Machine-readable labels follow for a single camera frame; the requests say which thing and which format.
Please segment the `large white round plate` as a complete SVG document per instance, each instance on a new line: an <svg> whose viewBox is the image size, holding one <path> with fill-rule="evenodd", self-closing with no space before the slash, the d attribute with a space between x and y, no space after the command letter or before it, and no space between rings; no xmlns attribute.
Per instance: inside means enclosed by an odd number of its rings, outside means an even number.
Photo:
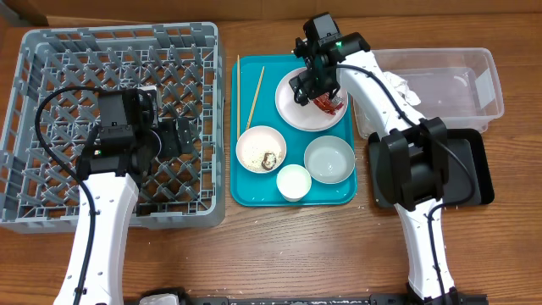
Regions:
<svg viewBox="0 0 542 305"><path fill-rule="evenodd" d="M323 131L337 125L343 118L348 109L348 97L344 89L337 94L343 102L343 106L335 114L326 114L313 102L306 106L295 103L294 91L291 89L289 81L294 76L298 76L306 68L297 68L289 72L277 86L275 92L275 106L280 117L292 127L303 131Z"/></svg>

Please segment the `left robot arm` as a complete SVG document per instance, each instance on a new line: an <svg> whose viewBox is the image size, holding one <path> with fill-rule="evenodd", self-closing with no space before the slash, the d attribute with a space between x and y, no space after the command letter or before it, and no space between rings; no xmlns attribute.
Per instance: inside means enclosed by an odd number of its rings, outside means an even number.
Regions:
<svg viewBox="0 0 542 305"><path fill-rule="evenodd" d="M57 304L121 304L128 227L152 161L194 150L189 121L160 118L156 86L103 91L75 176L80 205L69 266Z"/></svg>

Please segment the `white tissue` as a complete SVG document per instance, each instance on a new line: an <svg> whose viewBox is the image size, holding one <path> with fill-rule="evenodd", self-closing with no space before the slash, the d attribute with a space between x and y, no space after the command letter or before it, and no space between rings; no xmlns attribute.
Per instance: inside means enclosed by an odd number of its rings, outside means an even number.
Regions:
<svg viewBox="0 0 542 305"><path fill-rule="evenodd" d="M417 93L410 89L407 80L389 71L384 72L384 77L410 106L414 107L421 103Z"/></svg>

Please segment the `red snack wrapper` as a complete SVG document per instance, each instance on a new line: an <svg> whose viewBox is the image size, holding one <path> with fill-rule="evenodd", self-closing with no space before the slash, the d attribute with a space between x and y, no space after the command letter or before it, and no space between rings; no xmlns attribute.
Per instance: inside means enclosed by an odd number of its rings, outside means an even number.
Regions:
<svg viewBox="0 0 542 305"><path fill-rule="evenodd" d="M329 97L328 93L323 94L312 100L313 103L326 114L335 115L344 107L343 98L338 95L333 98Z"/></svg>

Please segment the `brown food scrap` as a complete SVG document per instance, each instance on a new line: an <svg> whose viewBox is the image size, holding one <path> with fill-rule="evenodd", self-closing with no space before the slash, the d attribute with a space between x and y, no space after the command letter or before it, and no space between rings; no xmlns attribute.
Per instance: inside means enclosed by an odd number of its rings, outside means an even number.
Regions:
<svg viewBox="0 0 542 305"><path fill-rule="evenodd" d="M266 152L263 155L263 160L261 162L262 168L270 171L274 168L277 163L277 157L273 152Z"/></svg>

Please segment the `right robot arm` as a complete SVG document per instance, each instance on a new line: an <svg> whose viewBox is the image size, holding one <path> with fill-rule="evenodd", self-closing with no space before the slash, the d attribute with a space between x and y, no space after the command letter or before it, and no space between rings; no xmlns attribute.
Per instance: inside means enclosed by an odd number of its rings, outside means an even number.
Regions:
<svg viewBox="0 0 542 305"><path fill-rule="evenodd" d="M467 167L447 146L448 130L439 118L426 119L386 79L361 34L340 33L330 14L303 26L293 53L306 71L290 80L302 106L345 89L369 117L378 141L374 186L393 204L405 235L410 302L458 304L461 301L445 258L440 223L449 162Z"/></svg>

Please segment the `grey round bowl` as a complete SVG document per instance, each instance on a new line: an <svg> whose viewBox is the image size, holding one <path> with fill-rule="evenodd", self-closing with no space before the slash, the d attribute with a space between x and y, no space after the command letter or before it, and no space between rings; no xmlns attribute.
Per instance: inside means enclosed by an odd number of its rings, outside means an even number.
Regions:
<svg viewBox="0 0 542 305"><path fill-rule="evenodd" d="M348 179L356 168L351 146L337 136L320 136L307 146L304 165L318 182L338 184Z"/></svg>

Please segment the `small white cup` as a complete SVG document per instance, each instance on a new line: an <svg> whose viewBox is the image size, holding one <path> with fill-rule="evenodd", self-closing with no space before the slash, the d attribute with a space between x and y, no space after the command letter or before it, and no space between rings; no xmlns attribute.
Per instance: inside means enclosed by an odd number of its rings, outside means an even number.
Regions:
<svg viewBox="0 0 542 305"><path fill-rule="evenodd" d="M310 191L312 177L303 166L289 164L277 174L276 184L286 201L298 202Z"/></svg>

